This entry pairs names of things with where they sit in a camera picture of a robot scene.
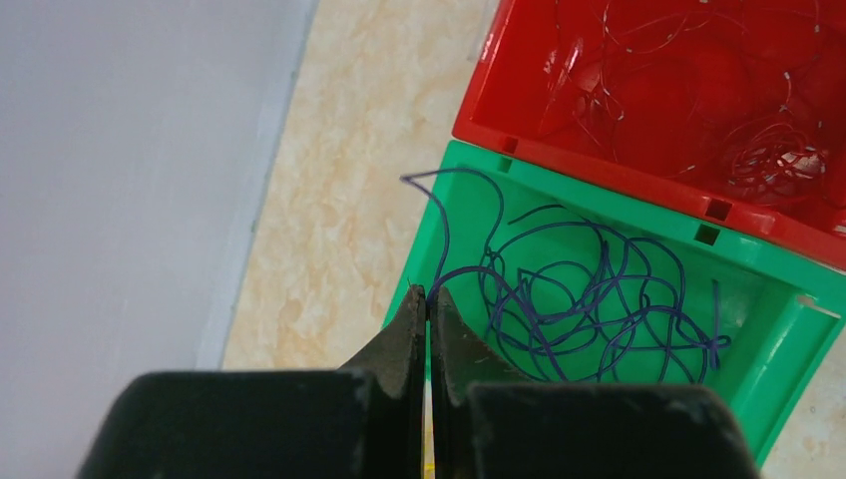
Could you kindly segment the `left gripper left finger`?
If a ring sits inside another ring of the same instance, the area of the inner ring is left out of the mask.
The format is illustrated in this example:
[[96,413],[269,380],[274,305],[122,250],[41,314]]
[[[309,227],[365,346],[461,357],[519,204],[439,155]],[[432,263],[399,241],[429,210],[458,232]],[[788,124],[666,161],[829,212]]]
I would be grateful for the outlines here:
[[82,478],[419,478],[425,291],[335,369],[161,371],[116,398]]

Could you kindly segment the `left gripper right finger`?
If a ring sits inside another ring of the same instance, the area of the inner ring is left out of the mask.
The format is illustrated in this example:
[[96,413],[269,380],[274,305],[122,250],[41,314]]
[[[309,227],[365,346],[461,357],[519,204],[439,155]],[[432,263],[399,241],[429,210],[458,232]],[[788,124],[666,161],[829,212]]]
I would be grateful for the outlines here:
[[541,383],[499,357],[450,292],[429,302],[439,478],[755,478],[726,405],[702,386]]

